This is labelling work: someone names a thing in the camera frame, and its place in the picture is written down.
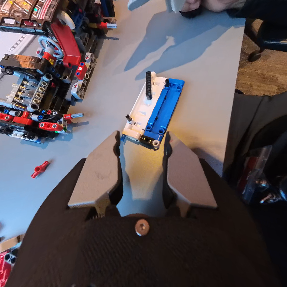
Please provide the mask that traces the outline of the red badge in clear holder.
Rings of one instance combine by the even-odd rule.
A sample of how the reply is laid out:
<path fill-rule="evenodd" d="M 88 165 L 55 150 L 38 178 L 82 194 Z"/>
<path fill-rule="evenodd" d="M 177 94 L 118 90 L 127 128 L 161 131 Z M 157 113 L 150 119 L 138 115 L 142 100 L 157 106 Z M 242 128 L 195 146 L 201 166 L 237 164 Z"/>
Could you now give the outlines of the red badge in clear holder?
<path fill-rule="evenodd" d="M 237 190 L 247 205 L 286 202 L 286 181 L 286 148 L 267 145 L 250 151 Z"/>

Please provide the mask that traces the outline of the printed toy box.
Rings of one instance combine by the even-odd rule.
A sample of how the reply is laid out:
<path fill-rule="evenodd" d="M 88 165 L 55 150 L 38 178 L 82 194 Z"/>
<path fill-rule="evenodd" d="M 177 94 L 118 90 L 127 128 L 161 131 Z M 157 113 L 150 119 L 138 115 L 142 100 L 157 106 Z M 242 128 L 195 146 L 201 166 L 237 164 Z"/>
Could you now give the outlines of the printed toy box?
<path fill-rule="evenodd" d="M 0 238 L 0 286 L 4 287 L 15 265 L 19 248 L 25 234 L 4 239 Z"/>

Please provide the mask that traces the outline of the blue white brick assembly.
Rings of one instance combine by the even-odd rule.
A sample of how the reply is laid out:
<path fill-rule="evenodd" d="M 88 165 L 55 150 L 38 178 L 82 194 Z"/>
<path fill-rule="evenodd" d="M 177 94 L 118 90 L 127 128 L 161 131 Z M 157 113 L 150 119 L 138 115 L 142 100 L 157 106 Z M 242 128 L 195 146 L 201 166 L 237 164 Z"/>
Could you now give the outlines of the blue white brick assembly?
<path fill-rule="evenodd" d="M 145 83 L 136 102 L 127 114 L 127 123 L 122 131 L 121 141 L 126 139 L 158 150 L 174 114 L 185 81 L 158 77 L 152 71 L 153 97 L 147 100 Z"/>

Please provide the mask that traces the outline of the person's legs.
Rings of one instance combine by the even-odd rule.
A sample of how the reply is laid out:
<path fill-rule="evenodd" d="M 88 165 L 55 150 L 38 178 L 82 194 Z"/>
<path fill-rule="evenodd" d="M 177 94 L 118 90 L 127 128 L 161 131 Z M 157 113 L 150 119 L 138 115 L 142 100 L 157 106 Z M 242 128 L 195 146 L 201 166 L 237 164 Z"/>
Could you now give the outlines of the person's legs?
<path fill-rule="evenodd" d="M 273 96 L 235 92 L 223 165 L 223 177 L 232 188 L 238 192 L 237 184 L 251 150 L 267 145 L 279 151 L 287 148 L 286 129 L 286 92 Z M 286 202 L 247 206 L 281 284 L 286 286 Z"/>

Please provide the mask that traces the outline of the black brick beam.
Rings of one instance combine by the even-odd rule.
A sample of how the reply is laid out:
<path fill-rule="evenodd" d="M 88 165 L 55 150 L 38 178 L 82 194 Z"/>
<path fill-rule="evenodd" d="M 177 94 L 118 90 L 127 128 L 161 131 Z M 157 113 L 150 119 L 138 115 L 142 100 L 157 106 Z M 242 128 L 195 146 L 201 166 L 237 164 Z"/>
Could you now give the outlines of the black brick beam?
<path fill-rule="evenodd" d="M 152 85 L 152 72 L 147 71 L 145 74 L 145 95 L 148 101 L 153 97 Z"/>

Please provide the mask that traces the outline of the grey desk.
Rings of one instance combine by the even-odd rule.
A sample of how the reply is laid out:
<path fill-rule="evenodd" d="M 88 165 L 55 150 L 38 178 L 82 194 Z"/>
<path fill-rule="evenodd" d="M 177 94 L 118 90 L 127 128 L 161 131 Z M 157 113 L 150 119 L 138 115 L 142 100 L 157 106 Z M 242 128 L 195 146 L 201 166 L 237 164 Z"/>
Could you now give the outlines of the grey desk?
<path fill-rule="evenodd" d="M 1 236 L 26 232 L 53 188 L 115 130 L 120 132 L 145 83 L 145 72 L 185 81 L 168 131 L 222 175 L 239 67 L 244 20 L 204 10 L 194 19 L 149 1 L 129 11 L 115 1 L 117 29 L 108 31 L 71 132 L 35 144 L 1 134 Z M 49 161 L 45 172 L 34 168 Z"/>

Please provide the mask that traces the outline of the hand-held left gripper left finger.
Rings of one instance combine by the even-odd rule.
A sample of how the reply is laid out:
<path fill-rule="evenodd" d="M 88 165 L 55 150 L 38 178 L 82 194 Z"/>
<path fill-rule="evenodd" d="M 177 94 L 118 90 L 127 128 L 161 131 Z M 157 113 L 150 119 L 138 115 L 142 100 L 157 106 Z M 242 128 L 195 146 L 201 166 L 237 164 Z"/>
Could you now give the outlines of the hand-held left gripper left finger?
<path fill-rule="evenodd" d="M 117 205 L 123 195 L 120 132 L 114 131 L 86 158 L 68 207 L 94 207 L 98 216 Z"/>

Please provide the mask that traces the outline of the red brick connector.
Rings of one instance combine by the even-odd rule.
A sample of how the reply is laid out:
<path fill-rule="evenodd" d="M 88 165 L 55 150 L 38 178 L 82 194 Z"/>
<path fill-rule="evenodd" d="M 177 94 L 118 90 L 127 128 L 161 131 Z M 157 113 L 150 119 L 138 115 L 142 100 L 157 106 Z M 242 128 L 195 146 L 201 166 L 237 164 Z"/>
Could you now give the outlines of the red brick connector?
<path fill-rule="evenodd" d="M 31 178 L 36 178 L 38 177 L 40 174 L 44 173 L 46 168 L 50 165 L 49 161 L 45 161 L 44 163 L 42 163 L 39 166 L 36 166 L 34 168 L 34 173 L 31 175 Z"/>

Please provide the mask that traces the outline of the black office chair base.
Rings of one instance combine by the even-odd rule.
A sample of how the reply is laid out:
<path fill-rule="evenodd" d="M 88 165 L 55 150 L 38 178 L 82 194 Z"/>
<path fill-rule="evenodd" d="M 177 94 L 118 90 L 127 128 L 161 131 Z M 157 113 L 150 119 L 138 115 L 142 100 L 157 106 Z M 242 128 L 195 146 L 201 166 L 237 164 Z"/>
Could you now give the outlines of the black office chair base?
<path fill-rule="evenodd" d="M 287 52 L 287 28 L 273 25 L 263 21 L 256 32 L 253 27 L 255 19 L 246 19 L 244 34 L 249 37 L 258 47 L 248 56 L 249 62 L 254 62 L 261 57 L 264 50 Z"/>

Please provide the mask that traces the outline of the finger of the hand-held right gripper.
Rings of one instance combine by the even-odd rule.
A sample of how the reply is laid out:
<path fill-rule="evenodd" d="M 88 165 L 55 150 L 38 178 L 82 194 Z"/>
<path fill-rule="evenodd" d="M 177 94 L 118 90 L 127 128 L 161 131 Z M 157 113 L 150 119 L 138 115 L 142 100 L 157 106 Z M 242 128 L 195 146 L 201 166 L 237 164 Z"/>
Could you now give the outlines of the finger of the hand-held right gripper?
<path fill-rule="evenodd" d="M 129 0 L 128 4 L 127 4 L 127 8 L 130 11 L 133 11 L 139 7 L 141 7 L 142 5 L 144 5 L 145 3 L 147 3 L 149 0 Z"/>

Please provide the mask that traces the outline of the person's right hand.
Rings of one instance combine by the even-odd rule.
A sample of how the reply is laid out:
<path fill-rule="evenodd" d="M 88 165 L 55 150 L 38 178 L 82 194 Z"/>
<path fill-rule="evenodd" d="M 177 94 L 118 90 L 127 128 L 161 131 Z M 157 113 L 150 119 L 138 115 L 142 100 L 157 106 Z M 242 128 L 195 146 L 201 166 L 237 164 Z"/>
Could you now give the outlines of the person's right hand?
<path fill-rule="evenodd" d="M 189 12 L 199 8 L 202 5 L 213 12 L 221 12 L 229 8 L 233 8 L 241 1 L 238 0 L 186 0 L 181 12 Z"/>

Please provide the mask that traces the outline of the toy brick car model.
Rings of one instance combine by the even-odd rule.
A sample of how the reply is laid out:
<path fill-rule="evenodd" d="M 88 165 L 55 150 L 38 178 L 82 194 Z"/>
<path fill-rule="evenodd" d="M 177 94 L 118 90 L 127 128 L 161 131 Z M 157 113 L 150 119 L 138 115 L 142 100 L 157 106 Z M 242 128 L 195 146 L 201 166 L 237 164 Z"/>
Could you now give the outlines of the toy brick car model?
<path fill-rule="evenodd" d="M 96 65 L 98 38 L 117 27 L 112 0 L 5 0 L 1 32 L 38 36 L 36 56 L 5 54 L 1 73 L 17 76 L 0 103 L 0 133 L 43 144 L 83 113 L 68 113 L 84 98 Z"/>

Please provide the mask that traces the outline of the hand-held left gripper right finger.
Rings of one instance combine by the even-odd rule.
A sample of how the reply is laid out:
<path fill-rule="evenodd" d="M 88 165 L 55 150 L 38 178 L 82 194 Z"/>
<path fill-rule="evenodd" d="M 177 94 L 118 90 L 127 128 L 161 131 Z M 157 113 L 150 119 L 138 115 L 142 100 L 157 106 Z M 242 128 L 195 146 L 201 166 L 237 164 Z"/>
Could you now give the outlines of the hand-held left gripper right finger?
<path fill-rule="evenodd" d="M 217 203 L 198 156 L 167 132 L 163 155 L 162 197 L 169 213 L 188 217 L 193 208 L 216 209 Z"/>

